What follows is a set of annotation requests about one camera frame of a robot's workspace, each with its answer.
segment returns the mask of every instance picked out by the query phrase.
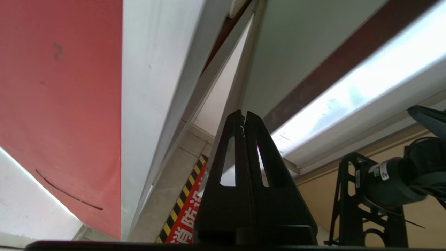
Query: yellow and black hazard stripe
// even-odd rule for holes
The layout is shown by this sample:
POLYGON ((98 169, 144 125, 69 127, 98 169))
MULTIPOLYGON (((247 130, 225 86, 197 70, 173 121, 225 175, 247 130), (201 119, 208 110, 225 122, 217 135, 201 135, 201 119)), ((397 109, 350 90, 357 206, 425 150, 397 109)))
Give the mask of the yellow and black hazard stripe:
POLYGON ((183 190, 178 196, 177 202, 173 206, 172 211, 170 211, 169 216, 167 217, 166 222, 164 223, 163 229, 160 232, 160 235, 157 238, 157 243, 164 243, 167 237, 170 234, 170 231, 176 222, 178 215, 180 214, 181 209, 183 208, 184 202, 189 196, 189 191, 192 189, 192 186, 195 184, 198 175, 200 174, 201 169, 203 168, 204 163, 207 162, 208 157, 201 155, 198 158, 192 172, 190 172, 189 178, 186 181, 186 184, 183 187, 183 190))

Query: bright light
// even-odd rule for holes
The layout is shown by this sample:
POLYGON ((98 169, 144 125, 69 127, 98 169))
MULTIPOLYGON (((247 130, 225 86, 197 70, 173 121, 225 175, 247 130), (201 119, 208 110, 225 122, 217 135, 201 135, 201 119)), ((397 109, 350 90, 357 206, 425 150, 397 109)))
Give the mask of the bright light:
POLYGON ((443 0, 273 132, 273 141, 285 156, 445 55, 443 0))
POLYGON ((0 158, 7 158, 14 164, 14 166, 19 169, 23 175, 28 177, 30 182, 36 184, 40 190, 42 190, 48 197, 50 197, 60 208, 62 208, 68 215, 77 219, 77 217, 64 205, 62 204, 53 194, 51 194, 46 188, 36 179, 32 174, 30 174, 22 165, 20 165, 7 151, 0 147, 0 158))

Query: red sign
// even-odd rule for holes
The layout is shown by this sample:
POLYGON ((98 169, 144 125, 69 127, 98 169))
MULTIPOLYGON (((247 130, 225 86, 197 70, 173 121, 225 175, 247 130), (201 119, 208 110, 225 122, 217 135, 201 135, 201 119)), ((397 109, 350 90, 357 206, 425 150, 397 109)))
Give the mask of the red sign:
POLYGON ((197 216, 198 207, 200 206, 201 201, 201 197, 198 196, 198 189, 200 188, 205 169, 206 163, 203 164, 194 185, 190 189, 183 208, 181 208, 181 211, 178 214, 178 219, 173 224, 165 243, 192 244, 192 232, 194 230, 195 217, 197 216))

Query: red wall panel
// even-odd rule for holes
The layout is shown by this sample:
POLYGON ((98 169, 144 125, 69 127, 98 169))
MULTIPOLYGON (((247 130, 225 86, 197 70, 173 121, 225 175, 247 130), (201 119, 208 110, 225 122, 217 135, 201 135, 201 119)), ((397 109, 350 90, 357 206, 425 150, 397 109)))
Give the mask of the red wall panel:
POLYGON ((121 41, 120 0, 0 0, 0 147, 114 238, 121 41))

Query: white wall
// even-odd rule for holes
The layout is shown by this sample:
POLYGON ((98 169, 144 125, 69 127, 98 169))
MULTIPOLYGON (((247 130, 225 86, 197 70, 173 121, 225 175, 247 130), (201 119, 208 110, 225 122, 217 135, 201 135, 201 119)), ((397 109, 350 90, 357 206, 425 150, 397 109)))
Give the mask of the white wall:
POLYGON ((127 239, 161 171, 159 164, 181 109, 186 107, 229 7, 229 1, 219 0, 124 0, 122 240, 127 239))
POLYGON ((214 137, 217 134, 217 129, 220 124, 220 119, 223 114, 227 96, 229 94, 229 90, 231 89, 232 82, 234 81, 235 72, 237 70, 237 66, 239 65, 246 37, 248 36, 249 27, 251 27, 251 21, 249 21, 246 25, 246 28, 240 36, 234 51, 220 73, 220 76, 216 80, 212 91, 209 93, 208 98, 206 99, 194 122, 196 126, 205 130, 214 137))
POLYGON ((81 226, 77 217, 0 147, 0 246, 72 240, 81 226))
POLYGON ((265 116, 387 0, 268 1, 242 109, 265 116))

